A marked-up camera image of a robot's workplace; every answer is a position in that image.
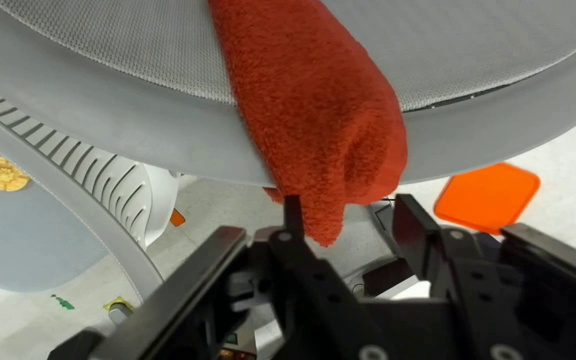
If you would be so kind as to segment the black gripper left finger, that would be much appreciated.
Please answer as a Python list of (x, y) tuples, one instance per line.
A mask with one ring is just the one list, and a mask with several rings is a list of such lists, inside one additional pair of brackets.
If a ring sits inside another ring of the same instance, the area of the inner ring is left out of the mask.
[(381, 360), (381, 332), (333, 269), (304, 240), (297, 197), (284, 200), (284, 226), (270, 236), (285, 360)]

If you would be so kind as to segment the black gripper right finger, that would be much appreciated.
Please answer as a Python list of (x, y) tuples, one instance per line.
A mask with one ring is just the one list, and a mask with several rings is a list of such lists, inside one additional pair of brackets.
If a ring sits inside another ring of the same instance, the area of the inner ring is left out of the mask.
[(393, 199), (402, 261), (430, 283), (393, 320), (397, 360), (538, 360), (540, 344), (515, 314), (521, 274), (484, 253), (481, 236), (440, 226), (411, 194)]

